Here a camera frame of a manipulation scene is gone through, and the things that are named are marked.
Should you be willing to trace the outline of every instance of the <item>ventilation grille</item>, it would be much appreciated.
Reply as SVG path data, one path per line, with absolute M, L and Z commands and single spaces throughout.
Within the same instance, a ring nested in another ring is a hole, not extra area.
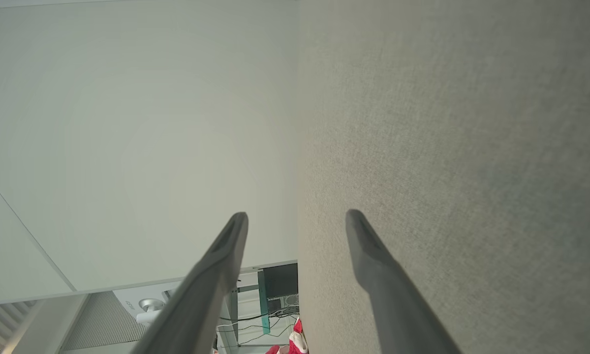
M 283 297 L 282 308 L 299 306 L 299 294 L 288 295 Z
M 0 348 L 4 348 L 35 303 L 26 301 L 0 305 Z
M 92 294 L 61 351 L 137 341 L 146 329 L 124 310 L 113 292 Z

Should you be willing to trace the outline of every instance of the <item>gray plastic arm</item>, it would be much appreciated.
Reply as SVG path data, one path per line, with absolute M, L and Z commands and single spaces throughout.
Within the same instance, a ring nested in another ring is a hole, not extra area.
M 133 354 L 209 353 L 222 300 L 238 282 L 248 227 L 245 213 L 231 217 Z
M 448 332 L 363 213 L 347 212 L 346 231 L 356 280 L 371 299 L 382 352 L 459 354 Z

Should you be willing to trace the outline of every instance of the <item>black cable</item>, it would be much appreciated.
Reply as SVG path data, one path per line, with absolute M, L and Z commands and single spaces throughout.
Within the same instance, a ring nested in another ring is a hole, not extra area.
M 297 318 L 295 318 L 294 316 L 291 316 L 291 314 L 288 314 L 288 315 L 286 315 L 286 316 L 276 316 L 276 317 L 277 317 L 277 318 L 279 318 L 279 319 L 282 319 L 282 318 L 286 318 L 286 317 L 288 317 L 288 316 L 290 316 L 290 317 L 294 318 L 295 320 L 297 320 Z M 256 325 L 256 324 L 254 324 L 254 325 L 253 325 L 253 324 L 252 324 L 252 325 L 248 325 L 248 326 L 246 326 L 245 328 L 239 328 L 239 329 L 238 329 L 238 331 L 244 331 L 245 329 L 247 329 L 247 328 L 251 328 L 251 327 L 260 327 L 260 328 L 266 328 L 266 327 L 264 327 L 263 325 Z M 219 330 L 216 330 L 216 332 L 221 332 L 221 333 L 222 333 L 222 332 L 235 332 L 235 330 L 233 330 L 233 329 L 232 329 L 232 330 L 229 330 L 229 331 L 219 331 Z
M 268 329 L 271 330 L 273 327 L 275 327 L 275 325 L 277 325 L 277 322 L 279 322 L 280 320 L 281 320 L 281 318 L 278 318 L 277 321 L 275 321 L 275 323 L 273 323 L 273 325 L 271 325 Z M 245 327 L 245 328 L 241 328 L 238 331 L 242 331 L 243 329 L 247 329 L 247 328 L 250 328 L 250 327 L 266 328 L 263 325 L 256 325 L 256 324 L 254 324 L 254 325 L 249 325 L 248 327 Z M 218 330 L 216 330 L 216 332 L 235 332 L 235 330 L 229 330 L 229 331 L 218 331 Z
M 238 322 L 242 322 L 242 321 L 249 321 L 249 320 L 255 320 L 256 318 L 260 318 L 260 317 L 264 317 L 264 316 L 271 316 L 271 317 L 272 317 L 272 316 L 274 316 L 274 315 L 275 315 L 275 313 L 277 313 L 277 312 L 279 312 L 279 311 L 273 312 L 272 314 L 263 314 L 263 315 L 259 315 L 259 316 L 255 316 L 255 317 L 250 317 L 250 318 L 243 318 L 243 319 L 240 319 L 240 320 L 238 320 Z M 232 319 L 230 319 L 230 318 L 224 318 L 224 317 L 222 317 L 222 318 L 220 318 L 220 319 L 221 319 L 221 320 L 225 320 L 225 321 L 232 321 L 232 322 L 233 322 L 233 320 L 232 320 Z
M 270 333 L 265 333 L 265 334 L 262 334 L 262 335 L 261 335 L 261 336 L 259 336 L 259 337 L 253 338 L 253 339 L 252 339 L 252 340 L 250 340 L 250 341 L 257 340 L 257 338 L 262 338 L 263 336 L 266 336 L 266 335 L 268 335 L 268 336 L 272 336 L 272 337 L 280 337 L 280 336 L 281 336 L 282 334 L 284 334 L 284 332 L 286 332 L 286 330 L 287 330 L 287 329 L 289 329 L 289 328 L 290 328 L 290 327 L 286 327 L 286 328 L 284 328 L 284 330 L 283 330 L 283 331 L 282 331 L 280 334 L 278 334 L 277 336 L 274 336 L 274 335 L 272 335 L 272 334 L 270 334 Z M 243 345 L 243 344 L 249 343 L 250 341 L 245 341 L 245 342 L 239 343 L 238 345 L 240 346 L 240 345 Z
M 259 315 L 259 316 L 255 316 L 255 317 L 250 317 L 250 318 L 243 318 L 241 320 L 238 320 L 238 322 L 240 321 L 249 321 L 249 320 L 255 320 L 256 318 L 260 318 L 260 317 L 264 317 L 264 316 L 268 316 L 269 314 L 263 314 L 263 315 Z M 225 320 L 225 321 L 233 321 L 231 318 L 220 318 L 221 320 Z

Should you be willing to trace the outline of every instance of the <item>ceiling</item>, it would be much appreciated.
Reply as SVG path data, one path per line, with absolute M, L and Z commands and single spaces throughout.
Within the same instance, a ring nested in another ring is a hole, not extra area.
M 103 1 L 126 1 L 126 0 L 0 0 L 0 7 L 71 4 L 71 3 L 75 3 L 75 2 L 103 2 Z
M 0 303 L 178 280 L 241 210 L 242 267 L 295 260 L 296 19 L 264 0 L 0 9 L 0 257 L 47 278 L 0 268 Z

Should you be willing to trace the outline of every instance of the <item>white device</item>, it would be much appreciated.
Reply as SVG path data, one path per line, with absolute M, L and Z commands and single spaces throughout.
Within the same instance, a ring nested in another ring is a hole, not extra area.
M 181 282 L 171 282 L 113 291 L 126 311 L 143 325 L 151 324 Z

